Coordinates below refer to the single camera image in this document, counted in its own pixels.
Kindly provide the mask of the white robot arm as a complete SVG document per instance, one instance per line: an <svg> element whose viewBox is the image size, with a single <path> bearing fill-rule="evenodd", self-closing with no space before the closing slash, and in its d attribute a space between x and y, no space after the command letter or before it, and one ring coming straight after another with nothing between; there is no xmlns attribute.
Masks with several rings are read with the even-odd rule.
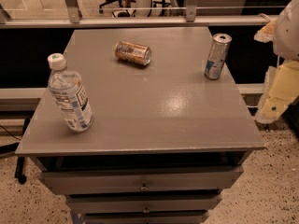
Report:
<svg viewBox="0 0 299 224"><path fill-rule="evenodd" d="M264 43L272 41L274 53L283 59L277 68L268 68L255 114L256 121L269 124L278 120L299 96L299 0L291 0L254 39Z"/></svg>

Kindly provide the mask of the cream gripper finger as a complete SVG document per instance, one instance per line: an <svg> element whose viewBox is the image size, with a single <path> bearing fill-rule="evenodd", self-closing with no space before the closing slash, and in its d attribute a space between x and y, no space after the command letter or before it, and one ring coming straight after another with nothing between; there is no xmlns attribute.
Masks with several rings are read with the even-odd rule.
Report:
<svg viewBox="0 0 299 224"><path fill-rule="evenodd" d="M298 96L299 62L285 60L279 67L270 66L265 74L255 120L261 124L278 120Z"/></svg>
<svg viewBox="0 0 299 224"><path fill-rule="evenodd" d="M276 20L268 22L254 36L254 39L259 42L267 43L273 40Z"/></svg>

